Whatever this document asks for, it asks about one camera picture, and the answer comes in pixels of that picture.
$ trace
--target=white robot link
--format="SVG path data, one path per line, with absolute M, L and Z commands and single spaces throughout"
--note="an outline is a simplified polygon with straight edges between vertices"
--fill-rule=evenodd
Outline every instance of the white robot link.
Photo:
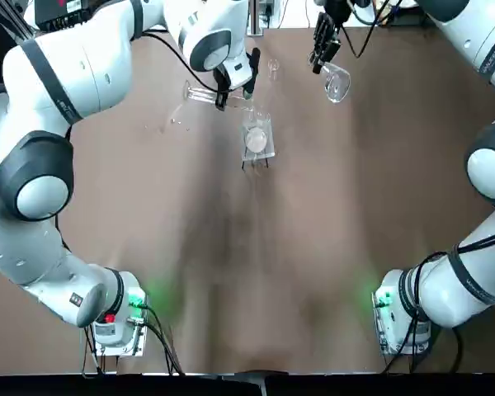
M 495 87 L 495 0 L 418 3 Z M 473 187 L 495 206 L 495 121 L 468 151 L 465 169 Z M 422 353 L 429 347 L 431 323 L 455 328 L 494 305 L 495 211 L 447 254 L 412 270 L 390 271 L 372 299 L 379 342 L 389 354 L 410 354 L 413 345 Z
M 67 131 L 123 100 L 132 79 L 130 41 L 158 24 L 195 71 L 219 68 L 230 89 L 252 84 L 247 19 L 248 0 L 115 1 L 87 23 L 24 42 L 3 60 L 0 273 L 65 322 L 95 322 L 103 346 L 133 342 L 128 319 L 141 315 L 135 305 L 146 295 L 129 272 L 75 257 L 50 221 L 73 192 Z

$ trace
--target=clear glass cup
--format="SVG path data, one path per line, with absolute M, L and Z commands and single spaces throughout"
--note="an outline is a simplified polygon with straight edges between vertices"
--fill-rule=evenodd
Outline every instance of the clear glass cup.
M 350 89 L 350 74 L 335 64 L 325 63 L 321 69 L 324 91 L 332 103 L 342 101 Z
M 268 78 L 271 81 L 277 80 L 277 77 L 279 75 L 279 68 L 281 68 L 281 64 L 279 64 L 279 61 L 277 59 L 268 60 L 267 68 L 269 70 Z
M 188 101 L 201 101 L 215 105 L 216 92 L 212 92 L 209 89 L 193 87 L 190 82 L 185 81 L 183 86 L 183 100 Z M 249 110 L 252 108 L 252 99 L 245 99 L 239 95 L 235 95 L 234 92 L 229 93 L 226 106 L 233 109 Z

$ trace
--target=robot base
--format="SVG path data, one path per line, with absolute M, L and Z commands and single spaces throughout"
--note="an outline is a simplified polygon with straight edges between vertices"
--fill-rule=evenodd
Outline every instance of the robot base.
M 143 356 L 147 338 L 147 328 L 129 323 L 127 319 L 144 322 L 147 311 L 135 308 L 133 304 L 147 304 L 148 299 L 139 282 L 130 272 L 120 272 L 124 285 L 124 295 L 120 309 L 110 323 L 106 316 L 94 324 L 96 349 L 99 356 Z
M 399 297 L 399 279 L 402 271 L 393 270 L 387 274 L 376 292 L 372 293 L 372 304 L 375 317 L 376 336 L 382 355 L 396 355 L 402 348 L 407 336 L 412 317 L 405 312 Z M 418 321 L 415 348 L 416 354 L 422 354 L 429 347 L 431 339 L 431 322 Z M 401 349 L 403 355 L 413 353 L 413 332 L 405 346 Z

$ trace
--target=transparent plastic container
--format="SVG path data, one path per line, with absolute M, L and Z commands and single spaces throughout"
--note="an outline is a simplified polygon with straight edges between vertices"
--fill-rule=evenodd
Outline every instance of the transparent plastic container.
M 243 162 L 275 157 L 271 117 L 267 112 L 256 108 L 244 111 L 240 133 Z

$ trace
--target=cable connector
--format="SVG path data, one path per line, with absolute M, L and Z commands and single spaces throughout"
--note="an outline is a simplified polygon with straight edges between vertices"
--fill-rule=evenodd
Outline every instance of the cable connector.
M 141 326 L 141 327 L 143 327 L 145 325 L 145 319 L 144 318 L 127 318 L 126 322 L 133 324 L 135 326 Z
M 138 309 L 148 309 L 149 308 L 149 306 L 146 304 L 143 304 L 142 301 L 139 301 L 139 302 L 130 301 L 129 306 L 134 307 L 134 308 L 138 308 Z

